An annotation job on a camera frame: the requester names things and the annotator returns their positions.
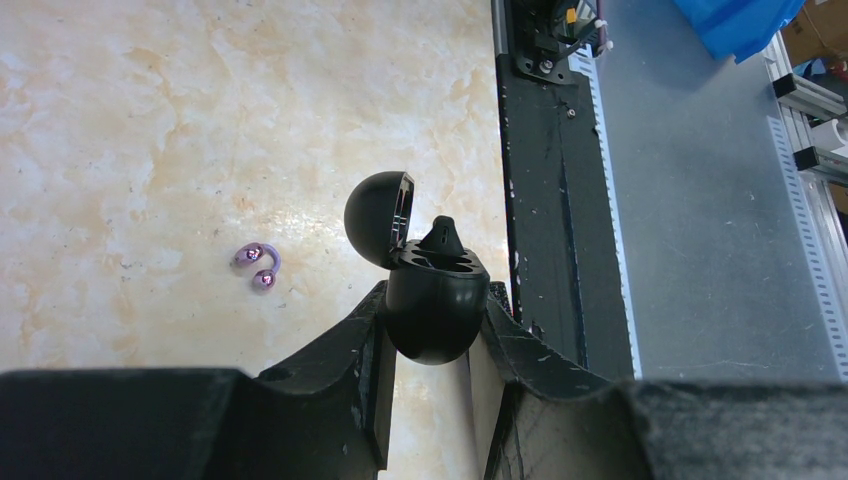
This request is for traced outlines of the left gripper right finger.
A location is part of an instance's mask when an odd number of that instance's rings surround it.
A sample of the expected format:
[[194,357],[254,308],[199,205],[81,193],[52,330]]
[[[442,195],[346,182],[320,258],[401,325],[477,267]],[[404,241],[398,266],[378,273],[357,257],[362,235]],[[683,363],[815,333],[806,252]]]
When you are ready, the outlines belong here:
[[490,285],[469,353],[486,479],[843,479],[847,388],[608,381],[512,318]]

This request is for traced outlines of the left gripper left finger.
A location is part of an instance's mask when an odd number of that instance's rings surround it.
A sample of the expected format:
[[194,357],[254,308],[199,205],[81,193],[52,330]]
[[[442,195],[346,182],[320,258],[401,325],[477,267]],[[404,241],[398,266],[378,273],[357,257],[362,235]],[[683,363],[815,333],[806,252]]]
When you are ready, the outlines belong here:
[[343,320],[249,376],[231,368],[1,377],[5,479],[374,479],[395,351],[377,283]]

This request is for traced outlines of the black earbud charging case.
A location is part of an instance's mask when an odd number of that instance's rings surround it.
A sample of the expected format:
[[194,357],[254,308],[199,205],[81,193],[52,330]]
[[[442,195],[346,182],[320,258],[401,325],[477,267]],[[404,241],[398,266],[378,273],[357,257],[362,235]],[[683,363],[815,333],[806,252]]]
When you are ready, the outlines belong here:
[[395,348],[424,365],[462,356],[478,336],[490,275],[466,248],[461,257],[423,251],[409,236],[415,183],[403,171],[362,180],[345,205],[344,227],[354,250],[389,273],[382,321]]

